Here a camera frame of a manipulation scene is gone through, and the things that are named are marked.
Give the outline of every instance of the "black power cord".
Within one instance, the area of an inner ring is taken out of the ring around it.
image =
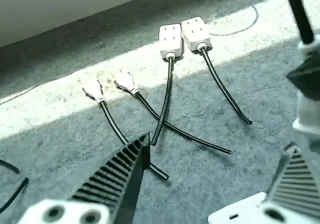
[[[17,174],[20,173],[20,170],[19,170],[18,167],[10,164],[9,162],[6,162],[6,161],[4,161],[4,160],[1,160],[1,159],[0,159],[0,166],[6,167],[6,168],[14,171],[14,172],[17,173]]]
[[[160,136],[160,132],[162,130],[162,127],[164,126],[166,115],[168,112],[169,102],[170,102],[170,95],[171,95],[171,89],[172,89],[172,79],[173,79],[173,70],[174,70],[174,59],[172,57],[168,58],[169,66],[168,66],[168,78],[166,83],[166,90],[165,90],[165,96],[164,101],[162,105],[161,114],[159,117],[158,124],[156,126],[156,129],[154,131],[151,145],[155,146],[157,144],[158,138]]]
[[[200,50],[201,50],[201,53],[203,54],[203,57],[205,59],[207,66],[209,67],[211,75],[213,76],[215,82],[217,83],[217,85],[219,86],[219,88],[221,89],[223,94],[225,95],[228,102],[231,104],[231,106],[235,110],[236,114],[240,117],[241,120],[244,121],[245,124],[251,125],[252,121],[248,117],[246,117],[246,115],[241,111],[240,107],[237,105],[236,101],[233,99],[233,97],[231,96],[231,94],[229,93],[229,91],[227,90],[227,88],[224,86],[223,82],[219,78],[219,76],[214,68],[214,65],[212,64],[212,62],[209,58],[209,55],[208,55],[206,48],[203,47]]]
[[[156,119],[160,119],[160,116],[156,113],[156,111],[152,108],[152,106],[148,103],[148,101],[142,96],[142,94],[138,91],[135,95],[134,95],[148,110],[149,112],[156,118]],[[202,140],[202,139],[199,139],[198,137],[195,137],[177,127],[175,127],[174,125],[170,124],[169,122],[164,122],[164,125],[166,125],[170,130],[178,133],[179,135],[187,138],[187,139],[190,139],[190,140],[193,140],[199,144],[202,144],[204,146],[207,146],[209,148],[212,148],[212,149],[215,149],[217,151],[220,151],[220,152],[223,152],[223,153],[226,153],[226,154],[231,154],[232,151],[229,150],[229,149],[226,149],[224,147],[221,147],[221,146],[218,146],[218,145],[215,145],[215,144],[212,144],[210,142],[207,142],[205,140]]]
[[[129,141],[124,136],[124,134],[120,131],[119,127],[117,126],[117,124],[115,123],[114,119],[112,118],[112,116],[111,116],[111,114],[110,114],[110,112],[108,110],[106,101],[100,102],[100,106],[101,106],[101,108],[102,108],[107,120],[109,121],[112,129],[116,133],[116,135],[120,138],[120,140],[122,141],[122,143],[124,145],[128,145]],[[161,170],[157,166],[155,166],[154,164],[150,163],[150,167],[149,168],[151,169],[151,171],[153,171],[155,174],[157,174],[160,178],[164,179],[165,181],[169,179],[169,175],[166,174],[163,170]]]
[[[27,177],[23,178],[18,187],[14,190],[14,192],[11,194],[11,196],[5,201],[5,203],[0,206],[0,214],[3,213],[17,198],[19,193],[25,188],[25,186],[28,184],[29,179]]]
[[[17,174],[20,173],[20,170],[17,167],[15,167],[14,165],[4,160],[0,159],[0,165],[14,171]],[[27,186],[28,182],[29,182],[29,179],[27,177],[22,179],[22,181],[20,182],[18,187],[14,190],[14,192],[11,194],[11,196],[4,202],[3,205],[0,206],[0,214],[3,213],[14,202],[14,200],[17,198],[20,192],[24,189],[24,187]]]
[[[300,32],[301,40],[304,44],[311,44],[314,42],[315,35],[311,24],[308,20],[302,0],[289,0],[296,25]]]

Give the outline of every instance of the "gray carpet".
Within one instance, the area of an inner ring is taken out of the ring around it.
[[[304,0],[320,28],[320,0]],[[299,64],[297,30],[287,0],[135,0],[39,36],[0,48],[0,167],[4,202],[22,177],[26,191],[0,223],[16,223],[44,198],[68,198],[122,143],[82,84],[98,77],[115,121],[130,140],[152,132],[156,120],[139,101],[114,87],[119,68],[130,71],[159,112],[167,67],[157,50],[158,28],[201,16],[215,34],[213,60],[243,112],[244,125],[218,89],[202,56],[184,50],[174,67],[168,120],[229,148],[202,147],[165,130],[152,161],[169,175],[146,171],[134,223],[207,223],[208,215],[265,191],[284,145],[304,139],[291,128],[296,95],[284,75]]]

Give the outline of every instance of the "electrical plug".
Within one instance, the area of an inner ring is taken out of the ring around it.
[[[98,104],[106,100],[106,98],[104,97],[102,85],[97,79],[87,82],[83,86],[82,90],[87,97],[95,100]]]
[[[120,73],[115,77],[113,83],[117,88],[128,91],[133,96],[139,91],[130,72],[128,71],[122,71],[120,69]]]
[[[162,25],[159,28],[159,46],[163,59],[167,61],[182,55],[182,35],[180,24]]]
[[[184,20],[181,23],[182,34],[191,51],[201,51],[202,48],[211,48],[210,33],[204,22],[200,17],[194,17]]]

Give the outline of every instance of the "power outlet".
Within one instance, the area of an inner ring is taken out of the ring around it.
[[[182,34],[180,24],[160,26],[159,46],[163,59],[167,58],[168,53],[173,53],[176,58],[182,55]]]
[[[200,43],[205,43],[208,48],[212,47],[210,33],[200,16],[184,20],[181,26],[183,37],[191,51],[196,51]]]

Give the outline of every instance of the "white wall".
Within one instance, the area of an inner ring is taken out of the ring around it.
[[[0,47],[132,0],[0,0]]]

